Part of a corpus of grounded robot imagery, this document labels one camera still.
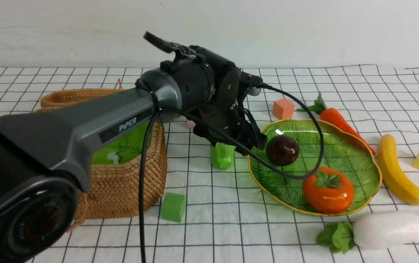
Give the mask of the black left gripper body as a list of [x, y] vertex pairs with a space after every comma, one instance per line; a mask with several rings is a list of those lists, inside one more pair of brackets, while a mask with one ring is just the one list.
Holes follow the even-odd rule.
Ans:
[[162, 106], [161, 121], [185, 116], [196, 126], [193, 133], [211, 145], [263, 148], [267, 141], [252, 114], [244, 107], [247, 95], [258, 95], [263, 80], [243, 73], [234, 62], [201, 46], [168, 45], [163, 52], [175, 53], [173, 61], [161, 62], [161, 70], [180, 92], [180, 106]]

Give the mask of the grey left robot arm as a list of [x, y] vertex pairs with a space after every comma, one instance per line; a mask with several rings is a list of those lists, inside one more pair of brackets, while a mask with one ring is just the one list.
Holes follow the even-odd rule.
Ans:
[[194, 132], [244, 154], [266, 136], [245, 120], [242, 103], [263, 80], [199, 46], [174, 48], [135, 88], [61, 109], [0, 117], [0, 263], [23, 263], [71, 224], [77, 190], [90, 190], [94, 153], [158, 115], [190, 113]]

